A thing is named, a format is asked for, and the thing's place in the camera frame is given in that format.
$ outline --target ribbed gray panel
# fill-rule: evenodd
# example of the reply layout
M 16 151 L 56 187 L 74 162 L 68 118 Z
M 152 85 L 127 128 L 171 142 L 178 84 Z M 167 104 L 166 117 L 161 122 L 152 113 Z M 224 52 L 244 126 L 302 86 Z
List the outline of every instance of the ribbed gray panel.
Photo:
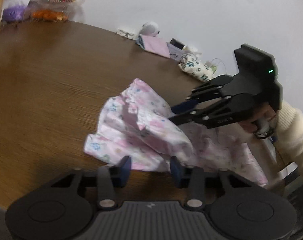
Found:
M 125 201 L 101 212 L 75 240 L 221 240 L 201 212 L 183 209 L 178 201 Z

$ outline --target purple package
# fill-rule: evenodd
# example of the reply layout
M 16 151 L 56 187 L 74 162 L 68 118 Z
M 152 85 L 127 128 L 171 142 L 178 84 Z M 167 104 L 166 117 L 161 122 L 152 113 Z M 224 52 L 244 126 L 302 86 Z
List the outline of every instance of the purple package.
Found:
M 3 12 L 3 22 L 23 21 L 29 18 L 29 10 L 24 5 L 17 5 L 7 9 Z

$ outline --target person's arm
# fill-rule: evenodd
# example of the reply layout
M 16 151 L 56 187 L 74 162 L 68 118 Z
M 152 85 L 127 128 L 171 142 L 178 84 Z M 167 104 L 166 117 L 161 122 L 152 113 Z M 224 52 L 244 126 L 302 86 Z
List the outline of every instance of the person's arm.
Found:
M 278 145 L 298 165 L 303 177 L 303 114 L 287 102 L 278 112 L 276 127 Z

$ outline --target wooden table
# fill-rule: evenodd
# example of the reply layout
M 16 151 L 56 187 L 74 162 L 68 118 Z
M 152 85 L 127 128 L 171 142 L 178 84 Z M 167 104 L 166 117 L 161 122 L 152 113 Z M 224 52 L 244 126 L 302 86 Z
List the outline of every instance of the wooden table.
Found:
M 0 32 L 0 206 L 50 179 L 102 162 L 83 153 L 104 102 L 134 78 L 170 105 L 198 82 L 173 60 L 75 22 L 25 22 Z M 168 174 L 133 171 L 121 198 L 182 199 Z

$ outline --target pink garment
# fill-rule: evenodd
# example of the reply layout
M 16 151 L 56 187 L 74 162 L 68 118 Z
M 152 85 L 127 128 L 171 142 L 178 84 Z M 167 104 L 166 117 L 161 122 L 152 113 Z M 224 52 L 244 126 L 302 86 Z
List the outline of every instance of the pink garment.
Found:
M 135 79 L 121 95 L 110 98 L 101 110 L 96 134 L 89 134 L 84 152 L 116 164 L 125 155 L 132 168 L 168 171 L 170 156 L 205 171 L 228 168 L 259 185 L 267 179 L 246 143 L 193 122 L 177 127 L 168 118 L 167 102 L 145 82 Z
M 141 44 L 140 46 L 143 46 L 143 49 L 146 51 L 170 58 L 170 51 L 167 43 L 161 38 L 139 35 L 139 42 Z

